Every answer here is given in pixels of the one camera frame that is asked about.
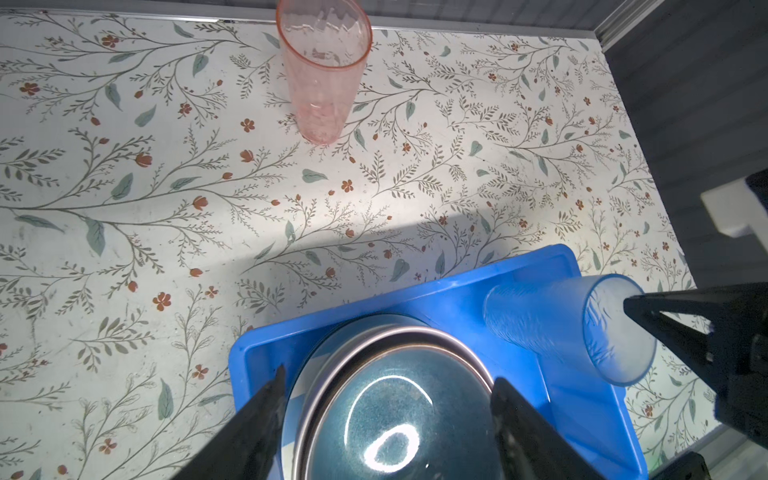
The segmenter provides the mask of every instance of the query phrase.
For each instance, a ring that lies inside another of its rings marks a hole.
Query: table
[[[594,39],[377,30],[323,148],[273,25],[0,32],[0,477],[168,478],[231,417],[247,330],[544,245],[694,287]],[[627,391],[649,468],[713,400],[659,348]]]

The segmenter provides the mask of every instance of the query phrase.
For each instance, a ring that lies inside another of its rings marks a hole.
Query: pink plastic cup
[[[280,0],[277,31],[299,132],[332,144],[366,68],[371,22],[354,0]]]

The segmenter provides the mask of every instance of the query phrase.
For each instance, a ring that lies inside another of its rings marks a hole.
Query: blue translucent cup
[[[624,299],[642,293],[614,274],[505,283],[485,298],[483,317],[508,342],[629,386],[645,376],[656,354],[656,339],[624,313]]]

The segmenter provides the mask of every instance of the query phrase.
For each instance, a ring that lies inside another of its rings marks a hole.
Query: flower print
[[[202,195],[198,195],[194,200],[192,200],[192,205],[198,210],[202,210],[203,207],[208,206],[208,199]]]
[[[114,48],[114,46],[120,41],[119,38],[113,36],[113,35],[107,35],[106,37],[101,38],[101,44],[104,47]]]
[[[253,126],[253,120],[250,120],[249,118],[241,121],[240,126],[243,128],[243,130],[245,130],[245,133],[256,130],[256,127]]]
[[[165,292],[160,292],[160,295],[152,299],[152,303],[157,305],[157,309],[162,312],[163,310],[165,310],[166,306],[170,306],[170,294]]]
[[[20,87],[19,90],[31,97],[40,91],[40,87],[38,87],[38,84],[24,83],[24,86]]]
[[[104,452],[105,455],[109,455],[109,452],[118,447],[117,443],[112,442],[112,439],[104,440],[104,444],[98,448],[99,452]]]
[[[139,153],[139,155],[136,155],[136,165],[142,168],[147,168],[150,165],[152,165],[152,156],[151,155],[145,155],[144,152]]]
[[[192,372],[192,378],[202,380],[205,378],[205,374],[208,373],[208,368],[203,368],[199,363],[194,366],[195,371]]]

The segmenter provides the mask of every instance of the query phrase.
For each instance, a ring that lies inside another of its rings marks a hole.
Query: green leaf
[[[148,124],[149,121],[152,120],[152,117],[154,117],[154,111],[156,109],[157,109],[157,105],[152,107],[150,110],[145,111],[143,114],[136,117],[136,120],[134,120],[134,123],[139,127],[143,127],[144,125]]]
[[[489,235],[491,233],[491,224],[488,223],[482,215],[480,216],[480,224],[482,225],[482,229],[485,230],[485,233]]]
[[[304,255],[306,255],[306,258],[310,260],[310,262],[314,263],[315,265],[320,265],[320,257],[317,256],[317,253],[314,253],[312,250],[307,250],[304,252]]]
[[[416,111],[416,104],[414,104],[412,101],[409,101],[406,104],[406,120],[410,119],[411,115],[413,115],[413,112]]]
[[[24,223],[29,223],[30,225],[34,225],[35,227],[52,228],[54,230],[58,230],[64,233],[64,231],[61,228],[56,227],[53,223],[47,221],[45,218],[35,217],[34,215],[19,215],[18,217],[16,217],[16,220]]]
[[[185,31],[182,27],[179,25],[176,25],[174,23],[174,31],[185,38],[194,38],[194,35],[192,35],[190,32]]]
[[[293,223],[290,223],[290,220],[286,223],[286,238],[289,245],[296,241],[296,232],[293,230]]]
[[[308,184],[311,184],[312,182],[317,182],[318,180],[328,180],[328,177],[326,177],[324,174],[321,174],[320,172],[315,172],[314,170],[305,168],[301,171],[301,179]]]
[[[128,60],[130,57],[133,57],[134,55],[136,55],[136,52],[134,51],[124,51],[123,53],[112,55],[112,57],[109,59],[109,62],[107,63],[118,63],[119,61]]]
[[[362,137],[362,133],[360,133],[359,128],[355,130],[355,140],[357,140],[357,143],[362,145],[363,150],[368,150],[366,148],[366,139]]]
[[[200,400],[198,402],[198,405],[199,406],[206,406],[209,403],[216,403],[219,400],[221,400],[221,399],[223,399],[225,397],[228,397],[228,396],[232,396],[232,395],[230,393],[220,393],[219,395],[207,396],[204,399]]]
[[[277,38],[274,38],[272,35],[264,32],[264,36],[266,37],[267,41],[274,45],[275,48],[280,48],[280,40]]]
[[[170,185],[170,189],[171,190],[178,190],[178,189],[182,188],[185,185],[191,184],[192,182],[194,182],[198,178],[200,178],[200,177],[184,177],[184,178],[180,178],[180,179],[174,181]]]
[[[269,246],[268,246],[267,248],[265,248],[264,250],[261,250],[261,251],[259,252],[259,254],[258,254],[258,255],[256,255],[256,260],[259,260],[259,259],[262,259],[262,258],[264,258],[264,257],[265,257],[265,256],[266,256],[266,255],[267,255],[269,252],[270,252],[270,250],[272,250],[272,246],[273,246],[274,244],[275,244],[275,243],[274,243],[274,242],[272,242],[272,245],[269,245]]]
[[[472,146],[469,148],[469,156],[474,157],[480,150],[482,150],[482,144],[477,140],[472,142]]]
[[[104,89],[104,94],[107,95],[107,99],[112,102],[118,110],[122,111],[120,108],[120,94],[118,93],[118,86],[116,84],[107,85]]]
[[[525,156],[523,154],[518,153],[516,150],[510,150],[509,153],[515,155],[520,160],[527,160],[527,158],[525,158]]]
[[[435,262],[435,272],[438,275],[442,275],[445,272],[445,252],[440,252],[440,257],[437,257],[437,262]]]
[[[121,198],[125,198],[128,196],[128,194],[131,192],[131,185],[134,184],[134,175],[128,174],[125,177],[122,178],[118,182],[117,185],[112,189],[112,199],[113,200],[120,200]]]
[[[88,241],[88,245],[91,246],[94,252],[99,256],[104,252],[104,245],[106,240],[104,239],[104,224],[98,220],[92,218],[85,218],[85,224],[88,225],[88,233],[85,234],[85,239]]]
[[[195,55],[192,62],[192,76],[197,75],[206,65],[208,65],[208,57],[206,55],[201,53]]]
[[[594,251],[594,248],[592,249],[592,263],[594,263],[594,268],[596,270],[599,270],[602,268],[602,264],[600,263],[600,257],[598,257],[598,252]]]
[[[547,161],[543,157],[538,158],[538,167],[544,172],[544,175],[549,177],[549,169],[547,169]]]
[[[494,254],[494,253],[496,253],[496,252],[495,252],[495,251],[494,251],[494,252],[491,252],[491,253],[489,253],[488,255],[486,255],[485,257],[483,257],[483,259],[482,259],[482,260],[480,260],[480,264],[482,264],[482,265],[485,265],[486,263],[490,262],[490,261],[491,261],[491,258],[493,258],[493,254]]]
[[[157,417],[165,420],[174,414],[174,394],[170,391],[170,386],[165,380],[160,379],[162,386],[160,397],[157,399]]]
[[[402,258],[397,259],[397,261],[395,262],[395,268],[394,270],[392,270],[392,278],[390,278],[389,281],[396,282],[410,268],[411,266],[408,265],[408,262],[406,262]]]

